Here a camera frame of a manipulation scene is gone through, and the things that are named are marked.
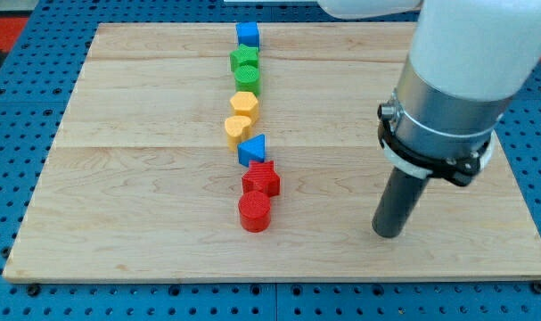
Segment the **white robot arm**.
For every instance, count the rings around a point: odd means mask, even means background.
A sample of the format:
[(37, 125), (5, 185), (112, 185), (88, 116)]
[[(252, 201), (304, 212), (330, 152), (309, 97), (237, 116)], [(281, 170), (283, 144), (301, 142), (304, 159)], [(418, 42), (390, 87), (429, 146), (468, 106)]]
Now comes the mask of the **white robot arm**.
[(431, 178), (467, 186), (488, 165), (494, 130), (541, 58), (541, 0), (321, 1), (356, 20), (420, 13), (400, 78), (378, 109), (390, 187)]

